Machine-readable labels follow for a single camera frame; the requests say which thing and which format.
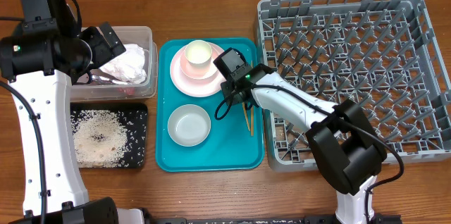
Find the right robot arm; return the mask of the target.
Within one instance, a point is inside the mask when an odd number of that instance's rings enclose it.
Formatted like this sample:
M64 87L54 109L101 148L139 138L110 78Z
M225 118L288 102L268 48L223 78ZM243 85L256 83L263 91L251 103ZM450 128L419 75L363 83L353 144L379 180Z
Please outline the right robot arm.
M251 66L234 48L214 60L225 78L223 102L249 103L292 123L305 134L316 166L337 192L337 223L372 223L371 189L387 153L369 120L352 100L340 104L294 87L272 68Z

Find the wooden chopstick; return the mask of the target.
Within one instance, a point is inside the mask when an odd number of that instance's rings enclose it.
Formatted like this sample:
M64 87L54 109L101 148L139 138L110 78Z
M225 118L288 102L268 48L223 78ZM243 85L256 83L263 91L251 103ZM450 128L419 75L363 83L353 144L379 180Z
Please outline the wooden chopstick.
M250 133L251 133L251 136L253 137L254 136L254 106L252 105L252 107L251 107L251 123L250 123Z
M247 108L246 108L246 104L244 102L242 103L242 110L244 112L244 117L245 117L245 121L246 121L246 124L247 124L247 129L248 129L248 131L250 131L250 124L249 124L249 118L248 118L248 115L247 115Z

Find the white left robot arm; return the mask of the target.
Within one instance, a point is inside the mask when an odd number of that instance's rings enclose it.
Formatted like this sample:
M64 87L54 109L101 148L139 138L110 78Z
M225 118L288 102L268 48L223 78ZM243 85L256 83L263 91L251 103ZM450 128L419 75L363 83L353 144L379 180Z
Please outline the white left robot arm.
M90 200L75 154L70 94L78 78L125 51L112 27L82 27L76 0L21 0L1 40L1 86L17 108L25 161L24 223L150 223L145 209Z

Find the red snack wrapper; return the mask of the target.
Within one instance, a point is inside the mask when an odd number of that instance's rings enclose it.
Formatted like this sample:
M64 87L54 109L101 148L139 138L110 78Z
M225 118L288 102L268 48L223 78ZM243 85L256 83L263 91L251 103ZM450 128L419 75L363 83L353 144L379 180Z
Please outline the red snack wrapper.
M133 86L132 82L118 80L110 76L95 75L91 71L87 72L87 85L103 90L126 92L124 88Z

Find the white tissue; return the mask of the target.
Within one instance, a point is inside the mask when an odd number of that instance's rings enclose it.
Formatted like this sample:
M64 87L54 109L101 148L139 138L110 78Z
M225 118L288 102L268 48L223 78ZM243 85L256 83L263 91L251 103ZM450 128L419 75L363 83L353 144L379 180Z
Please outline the white tissue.
M120 82L142 83L147 77L144 49L137 44L125 44L124 47L125 52L100 67L100 71Z

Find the grey bowl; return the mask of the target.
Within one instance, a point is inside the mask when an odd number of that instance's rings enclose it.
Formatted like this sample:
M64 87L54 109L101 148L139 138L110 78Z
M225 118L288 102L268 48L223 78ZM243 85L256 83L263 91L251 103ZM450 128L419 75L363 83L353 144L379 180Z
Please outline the grey bowl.
M182 147L201 144L211 131L209 114L200 106L185 104L170 114L168 123L170 138Z

